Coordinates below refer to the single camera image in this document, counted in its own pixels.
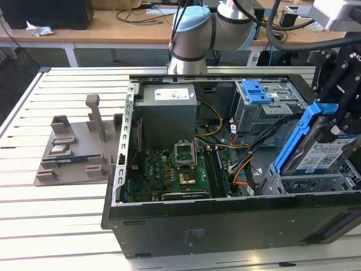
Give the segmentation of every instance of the small circuit board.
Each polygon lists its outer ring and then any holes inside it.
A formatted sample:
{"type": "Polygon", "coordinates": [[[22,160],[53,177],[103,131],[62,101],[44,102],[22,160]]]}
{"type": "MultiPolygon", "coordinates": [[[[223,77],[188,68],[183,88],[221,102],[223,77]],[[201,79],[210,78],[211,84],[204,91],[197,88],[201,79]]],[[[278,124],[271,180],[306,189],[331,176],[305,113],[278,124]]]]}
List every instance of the small circuit board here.
{"type": "MultiPolygon", "coordinates": [[[[175,149],[146,151],[144,177],[133,178],[127,184],[127,190],[133,202],[152,202],[161,200],[212,198],[213,177],[208,177],[205,152],[198,148],[195,151],[194,165],[177,165],[177,161],[191,160],[184,148],[175,157],[175,149]]],[[[223,168],[231,165],[228,149],[219,151],[223,168]]]]}

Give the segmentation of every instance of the gray power supply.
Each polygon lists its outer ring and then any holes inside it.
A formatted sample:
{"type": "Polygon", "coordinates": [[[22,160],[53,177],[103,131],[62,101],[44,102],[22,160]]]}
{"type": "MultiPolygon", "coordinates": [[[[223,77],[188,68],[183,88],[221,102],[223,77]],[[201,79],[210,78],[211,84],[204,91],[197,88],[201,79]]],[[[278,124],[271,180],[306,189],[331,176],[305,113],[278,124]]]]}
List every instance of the gray power supply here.
{"type": "Polygon", "coordinates": [[[193,85],[148,85],[135,109],[143,118],[146,147],[172,148],[195,134],[197,98],[193,85]]]}

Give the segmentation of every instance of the blue plastic clip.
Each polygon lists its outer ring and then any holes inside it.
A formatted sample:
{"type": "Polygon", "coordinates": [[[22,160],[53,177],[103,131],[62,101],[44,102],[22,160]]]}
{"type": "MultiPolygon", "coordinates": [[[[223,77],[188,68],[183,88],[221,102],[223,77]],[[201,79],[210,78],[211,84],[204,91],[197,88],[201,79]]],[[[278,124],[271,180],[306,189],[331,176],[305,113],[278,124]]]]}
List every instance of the blue plastic clip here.
{"type": "Polygon", "coordinates": [[[265,89],[258,81],[243,81],[242,86],[250,104],[272,102],[272,100],[267,97],[265,89]]]}

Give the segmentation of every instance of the slotted metal tabletop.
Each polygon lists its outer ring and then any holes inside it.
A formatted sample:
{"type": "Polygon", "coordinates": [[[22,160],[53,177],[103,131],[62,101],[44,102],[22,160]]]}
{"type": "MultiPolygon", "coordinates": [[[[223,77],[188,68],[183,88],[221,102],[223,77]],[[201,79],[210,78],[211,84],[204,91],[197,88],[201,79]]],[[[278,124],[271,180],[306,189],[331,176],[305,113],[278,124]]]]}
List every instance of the slotted metal tabletop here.
{"type": "MultiPolygon", "coordinates": [[[[130,75],[165,72],[165,68],[52,68],[35,77],[0,128],[0,270],[278,270],[282,261],[296,263],[292,270],[361,269],[361,227],[329,245],[128,261],[113,233],[100,228],[105,180],[33,186],[54,115],[67,115],[71,123],[88,120],[91,111],[85,98],[97,93],[102,118],[110,120],[124,111],[130,75]]],[[[301,74],[311,84],[314,68],[217,67],[209,72],[301,74]]]]}

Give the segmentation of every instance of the white table leg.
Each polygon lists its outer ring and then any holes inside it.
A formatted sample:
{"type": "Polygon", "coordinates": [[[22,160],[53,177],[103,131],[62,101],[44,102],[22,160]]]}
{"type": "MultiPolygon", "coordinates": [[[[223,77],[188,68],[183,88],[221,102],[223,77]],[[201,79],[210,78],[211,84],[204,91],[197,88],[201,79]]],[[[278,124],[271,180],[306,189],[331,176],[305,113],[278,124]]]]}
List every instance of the white table leg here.
{"type": "Polygon", "coordinates": [[[67,54],[70,67],[72,67],[72,68],[79,67],[78,59],[74,52],[74,50],[75,50],[74,44],[72,44],[72,43],[66,44],[66,46],[64,47],[64,50],[67,54]]]}
{"type": "Polygon", "coordinates": [[[6,56],[11,60],[17,60],[17,54],[15,48],[12,47],[3,47],[2,50],[5,52],[6,56]]]}
{"type": "Polygon", "coordinates": [[[264,46],[251,46],[250,54],[247,62],[247,67],[256,67],[258,63],[259,56],[263,51],[264,46]]]}
{"type": "Polygon", "coordinates": [[[117,62],[118,61],[117,50],[116,49],[111,49],[111,52],[112,52],[113,62],[117,62]]]}

